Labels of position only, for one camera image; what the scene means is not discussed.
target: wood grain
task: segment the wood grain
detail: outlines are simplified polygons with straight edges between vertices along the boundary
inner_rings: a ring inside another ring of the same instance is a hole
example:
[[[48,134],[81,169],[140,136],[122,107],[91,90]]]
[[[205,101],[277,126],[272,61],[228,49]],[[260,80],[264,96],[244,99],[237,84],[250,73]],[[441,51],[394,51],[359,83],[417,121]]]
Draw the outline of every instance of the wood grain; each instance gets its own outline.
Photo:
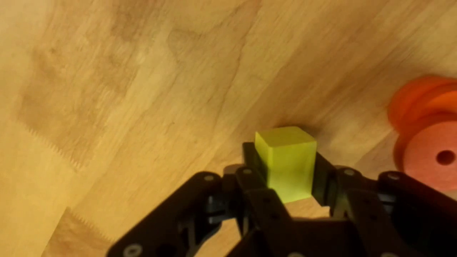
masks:
[[[452,0],[4,1],[2,254],[101,256],[260,129],[298,124],[337,164],[392,169],[385,104],[415,76],[457,76],[455,24]],[[235,240],[227,224],[200,256]]]

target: yellow block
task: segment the yellow block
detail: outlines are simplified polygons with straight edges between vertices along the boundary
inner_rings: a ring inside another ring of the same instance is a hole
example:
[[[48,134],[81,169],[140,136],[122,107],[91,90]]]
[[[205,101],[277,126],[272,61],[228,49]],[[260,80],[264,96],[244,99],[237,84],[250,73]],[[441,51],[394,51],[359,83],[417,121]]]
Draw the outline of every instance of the yellow block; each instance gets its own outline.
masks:
[[[282,203],[311,196],[317,141],[298,127],[255,133],[255,150],[267,167],[267,186]]]

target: red object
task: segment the red object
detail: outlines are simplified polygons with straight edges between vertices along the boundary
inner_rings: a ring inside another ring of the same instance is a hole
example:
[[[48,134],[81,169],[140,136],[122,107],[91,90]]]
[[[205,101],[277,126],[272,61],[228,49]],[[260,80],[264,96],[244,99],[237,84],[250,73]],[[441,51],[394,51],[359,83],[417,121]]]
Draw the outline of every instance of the red object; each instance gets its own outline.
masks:
[[[457,190],[457,80],[424,76],[399,89],[388,104],[398,131],[395,164],[441,191]]]

